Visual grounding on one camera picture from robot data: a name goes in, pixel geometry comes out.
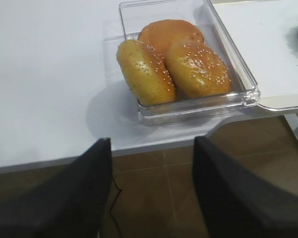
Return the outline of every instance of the hamburger bun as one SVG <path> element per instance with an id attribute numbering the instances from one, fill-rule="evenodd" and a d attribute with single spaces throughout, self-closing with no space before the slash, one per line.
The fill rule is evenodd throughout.
<path id="1" fill-rule="evenodd" d="M 231 91 L 228 68 L 209 47 L 197 41 L 181 41 L 165 58 L 173 82 L 190 98 Z"/>
<path id="2" fill-rule="evenodd" d="M 170 46 L 175 42 L 188 39 L 204 43 L 200 30 L 184 20 L 162 20 L 146 26 L 140 32 L 138 40 L 154 47 L 165 56 Z"/>
<path id="3" fill-rule="evenodd" d="M 137 40 L 126 40 L 117 51 L 117 61 L 130 90 L 144 106 L 175 101 L 175 87 L 162 56 Z"/>

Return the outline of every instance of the transparent plastic box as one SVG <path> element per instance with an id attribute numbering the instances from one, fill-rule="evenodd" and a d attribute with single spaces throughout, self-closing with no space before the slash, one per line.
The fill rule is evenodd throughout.
<path id="1" fill-rule="evenodd" d="M 125 39 L 137 39 L 148 24 L 165 19 L 182 19 L 196 25 L 210 46 L 226 63 L 232 92 L 143 106 L 138 103 L 144 125 L 158 125 L 229 113 L 255 106 L 260 97 L 253 75 L 234 45 L 210 0 L 140 0 L 119 5 Z"/>

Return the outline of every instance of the white table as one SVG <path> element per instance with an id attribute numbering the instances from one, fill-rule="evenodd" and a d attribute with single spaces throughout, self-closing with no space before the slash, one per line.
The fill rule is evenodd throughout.
<path id="1" fill-rule="evenodd" d="M 126 155 L 191 145 L 224 123 L 285 113 L 141 125 L 109 63 L 123 40 L 120 1 L 0 0 L 0 173 L 69 163 L 101 137 L 111 137 L 114 156 Z"/>

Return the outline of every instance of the brown tile floor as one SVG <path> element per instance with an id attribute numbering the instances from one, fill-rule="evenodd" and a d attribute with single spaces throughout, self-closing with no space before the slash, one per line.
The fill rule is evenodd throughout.
<path id="1" fill-rule="evenodd" d="M 258 176 L 298 195 L 298 146 L 283 117 L 235 122 L 211 140 Z M 113 158 L 123 190 L 113 214 L 125 238 L 206 238 L 191 178 L 192 147 Z M 63 167 L 0 175 L 0 201 L 42 183 Z M 104 235 L 118 238 L 109 216 L 117 194 L 112 185 Z"/>

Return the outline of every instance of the sesame seed bun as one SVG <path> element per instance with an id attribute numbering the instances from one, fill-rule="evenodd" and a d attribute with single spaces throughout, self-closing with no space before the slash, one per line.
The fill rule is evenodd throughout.
<path id="1" fill-rule="evenodd" d="M 117 51 L 117 61 L 130 90 L 144 106 L 175 101 L 175 87 L 163 57 L 137 40 L 126 40 Z"/>
<path id="2" fill-rule="evenodd" d="M 189 39 L 204 43 L 200 30 L 184 20 L 162 20 L 146 26 L 139 34 L 138 40 L 154 47 L 163 56 L 175 42 Z"/>
<path id="3" fill-rule="evenodd" d="M 176 86 L 190 98 L 231 91 L 228 68 L 209 47 L 197 41 L 181 41 L 170 47 L 165 64 Z"/>

